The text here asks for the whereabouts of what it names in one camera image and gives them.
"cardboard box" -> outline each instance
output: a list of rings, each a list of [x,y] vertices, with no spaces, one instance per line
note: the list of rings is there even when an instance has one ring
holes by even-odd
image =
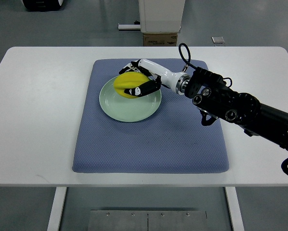
[[[175,47],[177,45],[177,33],[143,34],[144,47]]]

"white table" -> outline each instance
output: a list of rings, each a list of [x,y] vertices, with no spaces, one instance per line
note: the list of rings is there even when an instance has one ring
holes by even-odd
[[[288,112],[288,53],[279,47],[191,47],[232,89]],[[0,186],[287,186],[288,152],[222,121],[230,168],[220,174],[82,174],[73,155],[94,62],[179,58],[177,47],[15,47],[0,64]]]

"metal plate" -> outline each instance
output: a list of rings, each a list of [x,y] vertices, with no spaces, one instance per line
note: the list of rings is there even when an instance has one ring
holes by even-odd
[[[205,211],[92,210],[88,231],[208,231]]]
[[[88,231],[147,231],[146,211],[91,210]]]

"white robotic hand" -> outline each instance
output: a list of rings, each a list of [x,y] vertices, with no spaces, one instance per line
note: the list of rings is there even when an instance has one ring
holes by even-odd
[[[152,76],[154,78],[153,81],[148,81],[134,89],[125,90],[126,94],[134,96],[139,96],[140,91],[142,92],[140,97],[160,89],[160,85],[172,89],[172,91],[177,94],[183,95],[183,88],[187,85],[190,79],[190,76],[185,72],[171,72],[165,67],[148,59],[140,59],[127,64],[119,74],[125,72],[140,72],[148,77]]]

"blue mat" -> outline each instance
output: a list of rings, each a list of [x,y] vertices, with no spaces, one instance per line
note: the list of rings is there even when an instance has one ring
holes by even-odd
[[[162,101],[149,118],[118,122],[99,105],[103,85],[135,59],[95,62],[89,82],[72,169],[83,173],[220,173],[229,168],[220,121],[201,125],[192,100],[161,87]],[[180,72],[181,59],[152,59]],[[195,66],[206,68],[203,61]]]

